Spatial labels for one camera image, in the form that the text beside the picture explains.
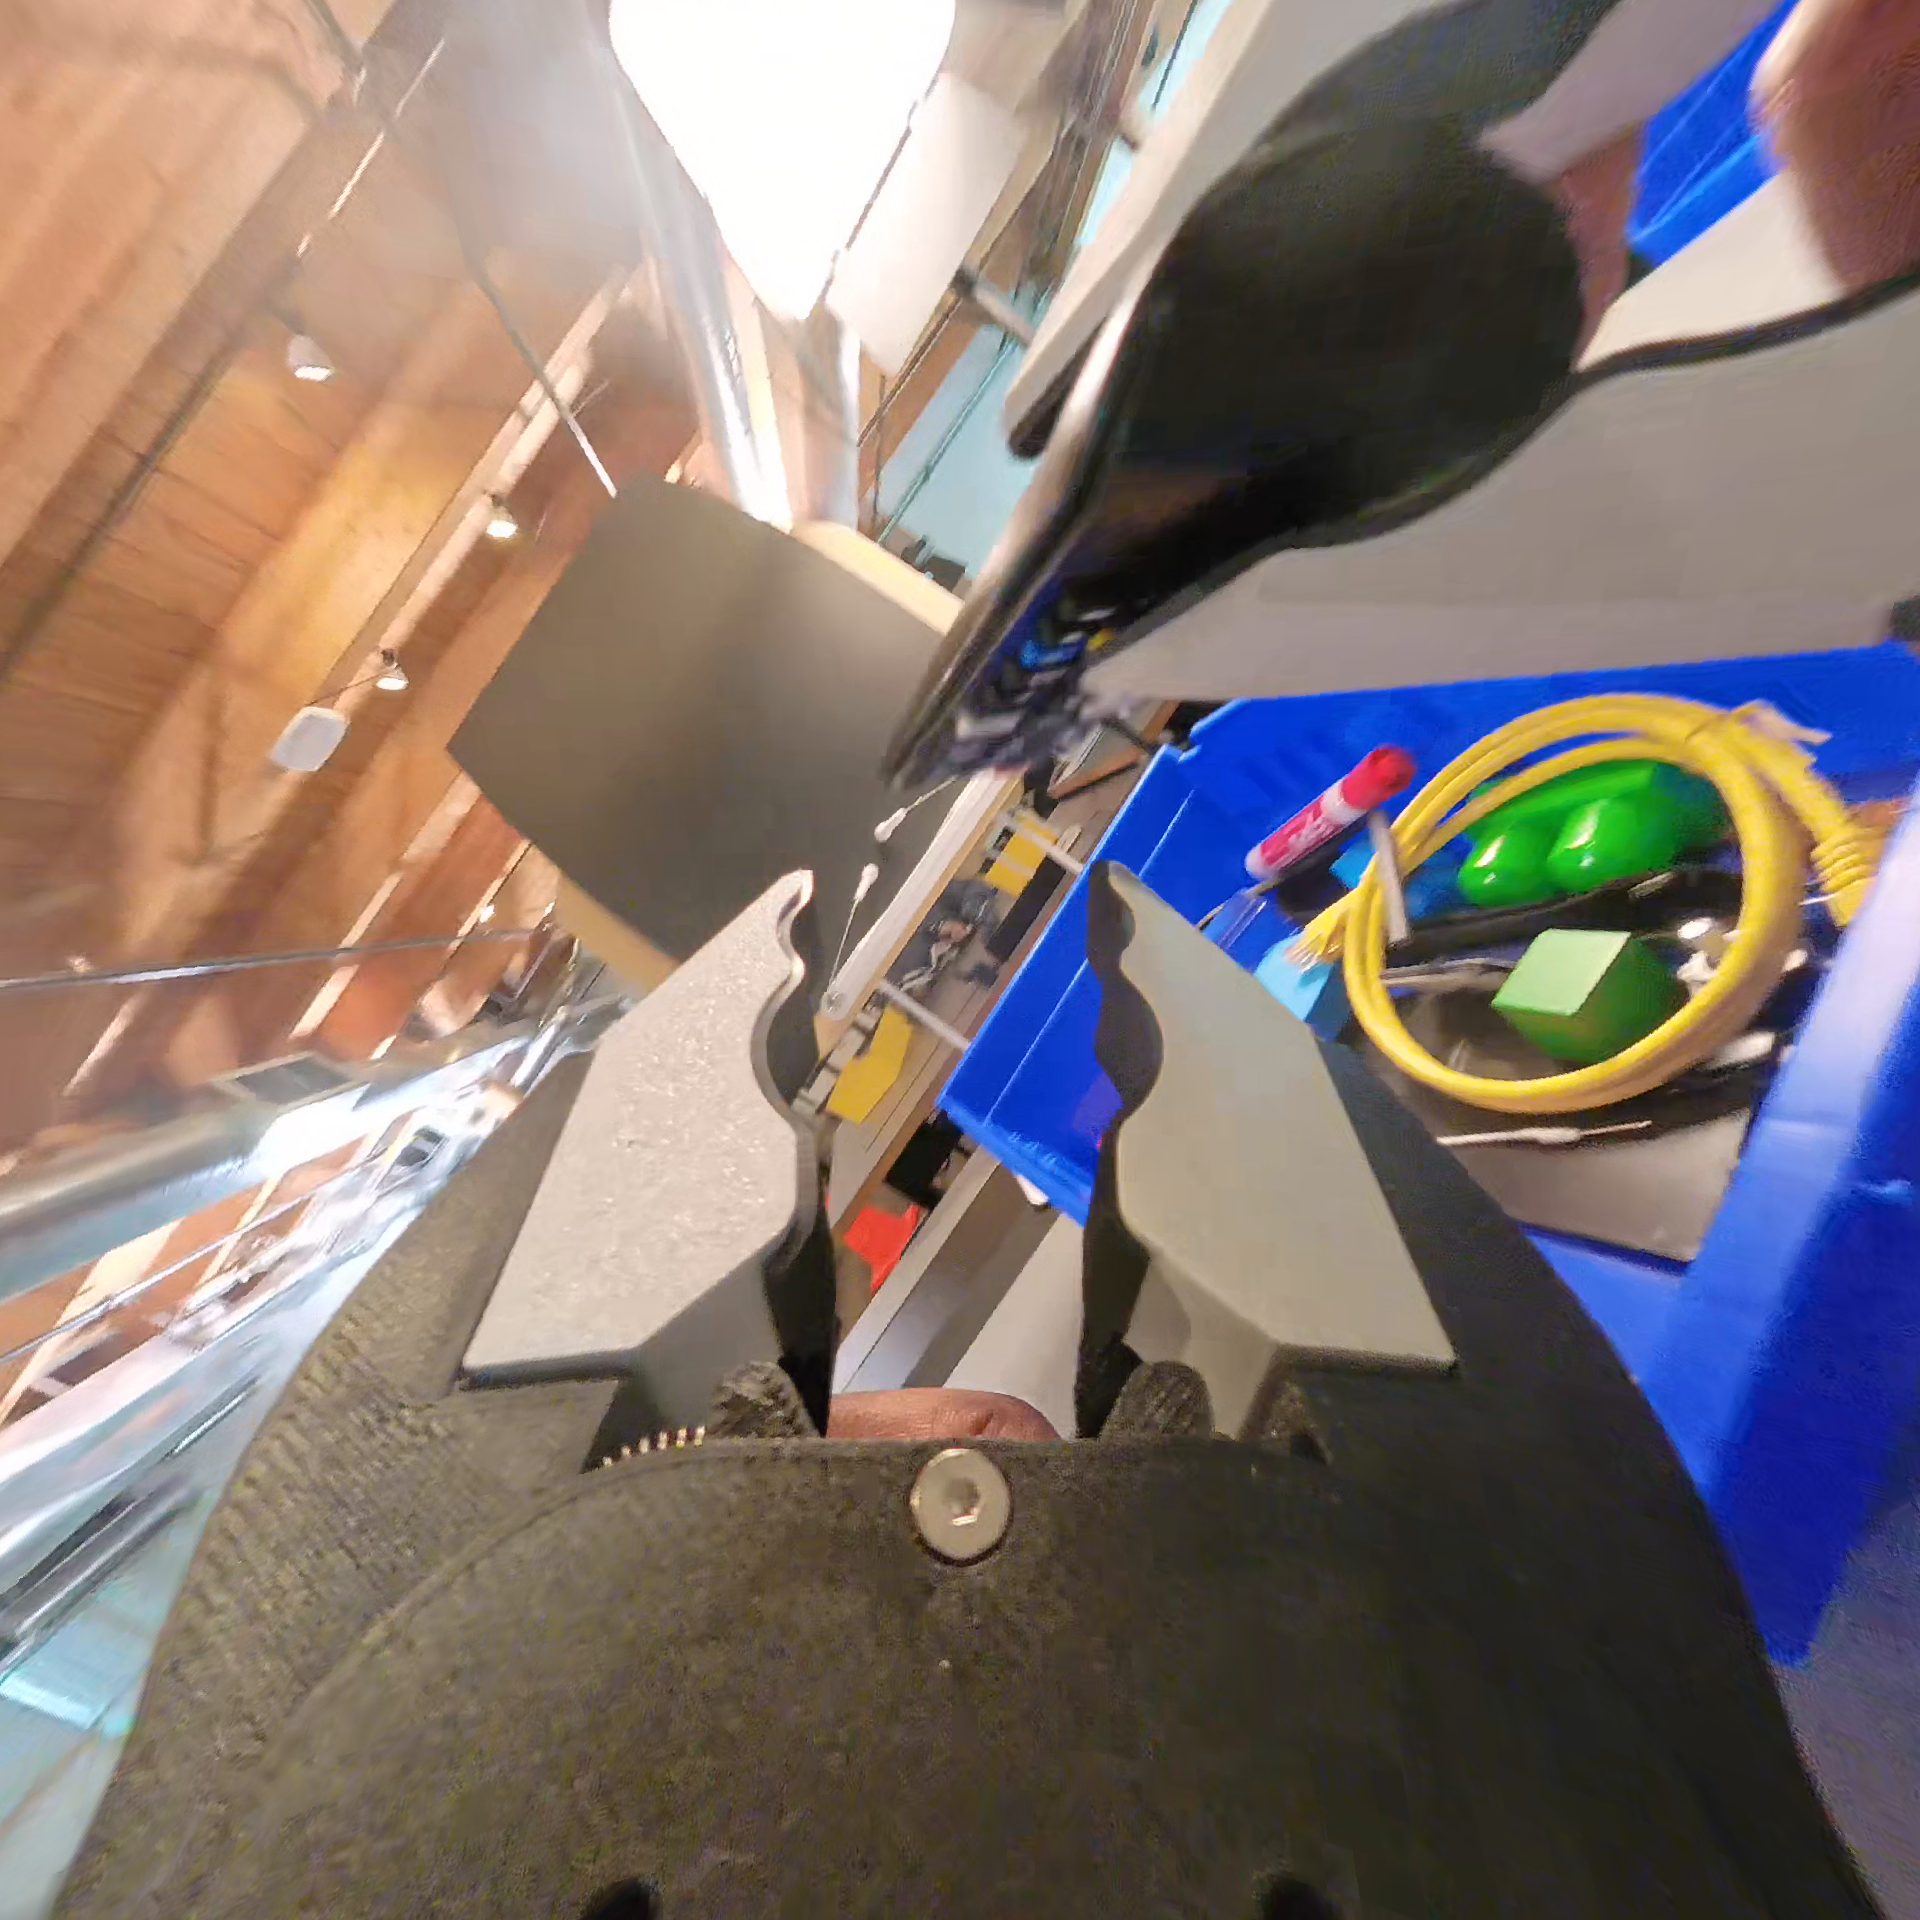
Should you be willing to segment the person's right hand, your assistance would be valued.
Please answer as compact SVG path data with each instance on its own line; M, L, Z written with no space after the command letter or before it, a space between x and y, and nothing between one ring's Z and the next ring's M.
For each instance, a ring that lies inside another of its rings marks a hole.
M1752 105L1836 279L1863 289L1914 271L1918 4L1796 4Z

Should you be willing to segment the blue plastic bin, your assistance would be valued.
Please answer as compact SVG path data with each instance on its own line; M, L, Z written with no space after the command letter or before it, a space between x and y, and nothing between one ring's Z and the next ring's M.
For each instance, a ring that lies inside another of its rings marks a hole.
M1868 649L1236 701L1155 756L1089 850L1198 916L1244 881L1262 832L1359 756L1403 748L1431 776L1542 706L1662 692L1764 701L1824 730L1850 800L1916 797L1916 658ZM1761 1100L1696 1254L1625 1249L1625 1225L1536 1232L1676 1440L1732 1549L1767 1648L1808 1655L1916 1417L1918 852L1878 890Z

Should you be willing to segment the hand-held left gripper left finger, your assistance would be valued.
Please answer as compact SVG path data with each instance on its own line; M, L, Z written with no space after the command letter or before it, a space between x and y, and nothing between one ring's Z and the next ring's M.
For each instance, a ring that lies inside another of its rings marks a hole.
M707 1423L777 1375L825 1433L836 1273L819 1062L816 877L791 871L648 992L593 1066L462 1358L462 1384L610 1384L609 1434Z

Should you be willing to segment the yellow storage bin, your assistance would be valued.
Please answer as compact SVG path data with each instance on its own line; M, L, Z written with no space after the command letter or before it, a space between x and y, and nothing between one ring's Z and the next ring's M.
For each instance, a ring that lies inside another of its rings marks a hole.
M912 1041L914 1024L891 1000L883 1004L860 1054L851 1055L836 1074L825 1110L847 1121L866 1121L876 1116L896 1088Z

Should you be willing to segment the black remote control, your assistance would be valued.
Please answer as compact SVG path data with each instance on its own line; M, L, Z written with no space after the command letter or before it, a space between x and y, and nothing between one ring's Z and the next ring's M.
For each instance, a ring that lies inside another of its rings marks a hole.
M1262 143L1075 358L883 774L926 783L1065 738L1098 661L1495 449L1567 383L1586 317L1559 199L1464 128Z

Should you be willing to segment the studio light panel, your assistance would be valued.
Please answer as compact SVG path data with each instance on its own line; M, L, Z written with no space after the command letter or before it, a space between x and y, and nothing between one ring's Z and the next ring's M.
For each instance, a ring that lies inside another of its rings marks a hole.
M622 73L779 317L825 297L954 15L954 2L609 4Z

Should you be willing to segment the green plastic block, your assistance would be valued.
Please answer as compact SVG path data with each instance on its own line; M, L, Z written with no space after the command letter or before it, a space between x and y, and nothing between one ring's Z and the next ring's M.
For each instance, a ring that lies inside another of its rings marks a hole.
M1466 829L1456 888L1475 908L1542 905L1715 852L1732 821L1719 788L1665 759L1577 767Z
M1495 1015L1545 1058L1588 1066L1681 1015L1689 990L1640 935L1547 928L1492 996Z

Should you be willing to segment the thin black sheet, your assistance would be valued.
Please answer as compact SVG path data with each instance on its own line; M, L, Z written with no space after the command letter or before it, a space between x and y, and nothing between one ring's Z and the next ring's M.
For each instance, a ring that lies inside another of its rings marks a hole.
M1408 1033L1455 1071L1521 1082L1569 1066L1495 1015L1491 966L1446 962L1388 982ZM1708 1237L1788 1049L1782 1026L1752 1026L1651 1093L1567 1116L1483 1110L1393 1062L1375 1070L1523 1225L1683 1263Z

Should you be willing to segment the red marker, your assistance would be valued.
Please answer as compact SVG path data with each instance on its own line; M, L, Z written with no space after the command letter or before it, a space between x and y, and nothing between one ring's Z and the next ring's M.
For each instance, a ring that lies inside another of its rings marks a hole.
M1250 881L1272 881L1299 868L1322 847L1332 846L1372 812L1402 794L1417 766L1402 748L1368 751L1347 774L1335 780L1305 806L1287 816L1244 856Z

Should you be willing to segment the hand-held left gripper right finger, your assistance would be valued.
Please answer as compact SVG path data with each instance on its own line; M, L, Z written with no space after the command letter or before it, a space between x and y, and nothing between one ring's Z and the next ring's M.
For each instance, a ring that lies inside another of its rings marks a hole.
M1095 1061L1119 1096L1083 1228L1075 1423L1180 1365L1246 1434L1287 1368L1443 1377L1456 1345L1296 1015L1122 865L1089 877Z

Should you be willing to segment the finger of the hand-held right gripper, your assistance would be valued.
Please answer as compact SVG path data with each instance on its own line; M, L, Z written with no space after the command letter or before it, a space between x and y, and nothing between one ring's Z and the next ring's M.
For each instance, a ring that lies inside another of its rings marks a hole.
M1080 356L1185 215L1275 118L1361 47L1438 2L1234 2L1151 120L1112 205L1073 256L1006 393L1006 444L1041 449Z
M1875 645L1916 604L1916 279L1615 354L1359 540L1145 621L1089 696L1274 700Z

